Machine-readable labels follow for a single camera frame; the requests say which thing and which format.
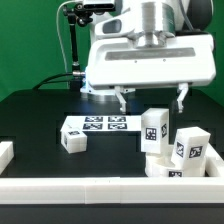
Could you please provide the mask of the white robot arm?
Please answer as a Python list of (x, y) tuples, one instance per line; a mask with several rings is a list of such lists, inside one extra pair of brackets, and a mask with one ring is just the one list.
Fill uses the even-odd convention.
[(204, 29), (213, 0), (84, 0), (95, 13), (86, 68), (92, 94), (123, 94), (140, 88), (175, 87), (178, 109), (191, 86), (216, 75), (214, 39)]

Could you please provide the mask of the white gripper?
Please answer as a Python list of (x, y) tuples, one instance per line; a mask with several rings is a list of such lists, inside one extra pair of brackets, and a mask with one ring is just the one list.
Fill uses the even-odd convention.
[(94, 28), (86, 67), (94, 89), (113, 89), (120, 111), (127, 112), (126, 94), (138, 88), (176, 87), (178, 112), (189, 86), (210, 84), (216, 75), (214, 40), (210, 34), (174, 35), (117, 16)]

